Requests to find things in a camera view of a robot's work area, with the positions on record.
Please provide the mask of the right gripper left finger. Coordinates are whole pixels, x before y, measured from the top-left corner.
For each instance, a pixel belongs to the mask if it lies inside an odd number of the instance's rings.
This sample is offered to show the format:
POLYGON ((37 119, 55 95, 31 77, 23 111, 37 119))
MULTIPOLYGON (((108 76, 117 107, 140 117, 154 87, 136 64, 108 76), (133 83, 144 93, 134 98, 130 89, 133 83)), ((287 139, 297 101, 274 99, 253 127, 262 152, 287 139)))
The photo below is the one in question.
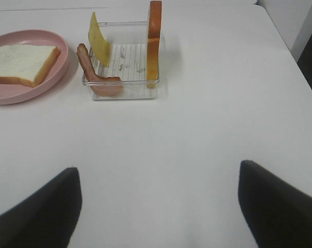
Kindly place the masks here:
POLYGON ((67 247, 81 208, 79 171, 66 168, 0 215, 0 247, 67 247))

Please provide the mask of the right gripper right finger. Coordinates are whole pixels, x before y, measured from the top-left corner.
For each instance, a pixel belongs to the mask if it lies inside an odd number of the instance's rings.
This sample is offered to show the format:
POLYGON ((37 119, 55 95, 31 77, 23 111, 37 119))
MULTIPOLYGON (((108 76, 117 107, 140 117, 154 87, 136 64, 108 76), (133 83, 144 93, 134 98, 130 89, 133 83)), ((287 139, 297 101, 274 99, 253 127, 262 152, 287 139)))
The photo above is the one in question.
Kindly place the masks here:
POLYGON ((312 247, 311 196, 244 160, 238 200, 258 247, 312 247))

